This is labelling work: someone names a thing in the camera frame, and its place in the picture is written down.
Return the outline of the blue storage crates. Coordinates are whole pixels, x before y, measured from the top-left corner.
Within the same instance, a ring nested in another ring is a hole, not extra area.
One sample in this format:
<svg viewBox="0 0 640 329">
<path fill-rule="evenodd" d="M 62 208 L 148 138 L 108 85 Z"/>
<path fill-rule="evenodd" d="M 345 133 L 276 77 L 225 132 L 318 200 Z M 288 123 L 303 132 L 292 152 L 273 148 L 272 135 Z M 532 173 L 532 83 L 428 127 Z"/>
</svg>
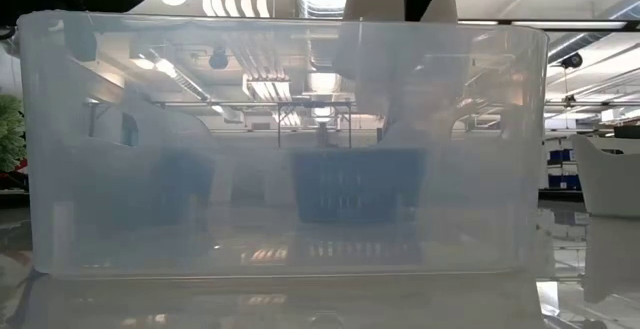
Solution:
<svg viewBox="0 0 640 329">
<path fill-rule="evenodd" d="M 581 191 L 573 149 L 553 150 L 547 160 L 548 188 Z"/>
</svg>

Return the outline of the green fluffy plant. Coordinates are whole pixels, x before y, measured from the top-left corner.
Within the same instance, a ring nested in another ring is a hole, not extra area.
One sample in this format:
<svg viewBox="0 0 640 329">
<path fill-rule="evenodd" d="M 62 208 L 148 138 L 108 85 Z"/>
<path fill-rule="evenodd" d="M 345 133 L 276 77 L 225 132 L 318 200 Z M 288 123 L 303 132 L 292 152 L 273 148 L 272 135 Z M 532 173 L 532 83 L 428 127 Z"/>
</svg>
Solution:
<svg viewBox="0 0 640 329">
<path fill-rule="evenodd" d="M 22 101 L 0 94 L 0 172 L 11 172 L 26 157 Z"/>
</svg>

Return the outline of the large translucent plastic bin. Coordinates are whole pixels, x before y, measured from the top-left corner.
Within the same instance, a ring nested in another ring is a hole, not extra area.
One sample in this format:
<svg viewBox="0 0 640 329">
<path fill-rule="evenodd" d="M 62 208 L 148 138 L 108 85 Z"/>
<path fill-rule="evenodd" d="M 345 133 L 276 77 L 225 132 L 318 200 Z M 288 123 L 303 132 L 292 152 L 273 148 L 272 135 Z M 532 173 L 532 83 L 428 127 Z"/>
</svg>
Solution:
<svg viewBox="0 0 640 329">
<path fill-rule="evenodd" d="M 547 35 L 457 25 L 460 86 L 362 91 L 333 68 L 344 21 L 44 11 L 18 22 L 33 263 L 54 276 L 334 276 L 504 272 L 525 264 L 535 227 Z M 100 223 L 82 213 L 74 150 L 87 99 L 142 94 L 201 121 L 215 173 L 182 225 Z M 518 211 L 466 211 L 380 224 L 304 223 L 291 157 L 382 149 L 394 108 L 466 105 L 465 132 L 497 130 L 526 106 L 531 193 Z"/>
</svg>

